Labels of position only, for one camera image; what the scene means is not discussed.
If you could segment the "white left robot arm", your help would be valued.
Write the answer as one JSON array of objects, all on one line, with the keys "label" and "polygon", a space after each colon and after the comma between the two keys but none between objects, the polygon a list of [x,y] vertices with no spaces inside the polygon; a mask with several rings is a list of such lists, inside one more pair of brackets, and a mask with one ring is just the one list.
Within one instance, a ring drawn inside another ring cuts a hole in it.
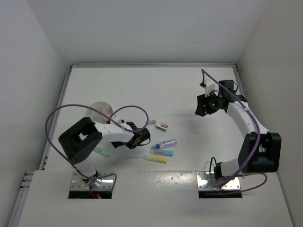
[{"label": "white left robot arm", "polygon": [[59,143],[71,165],[80,172],[85,182],[99,177],[90,155],[101,142],[110,143],[114,148],[125,146],[134,149],[150,141],[147,128],[139,129],[135,123],[118,119],[114,124],[94,122],[84,117],[59,136]]}]

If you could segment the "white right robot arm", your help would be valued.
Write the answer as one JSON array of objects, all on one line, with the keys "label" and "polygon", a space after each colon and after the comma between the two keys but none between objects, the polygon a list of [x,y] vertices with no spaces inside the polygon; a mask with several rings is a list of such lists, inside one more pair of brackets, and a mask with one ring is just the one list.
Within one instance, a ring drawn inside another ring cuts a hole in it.
[{"label": "white right robot arm", "polygon": [[201,117],[224,110],[239,128],[244,141],[236,159],[219,162],[214,168],[217,181],[233,175],[278,171],[282,138],[270,132],[249,109],[246,98],[238,95],[233,80],[221,80],[219,88],[206,80],[200,85],[205,94],[197,97],[195,114]]}]

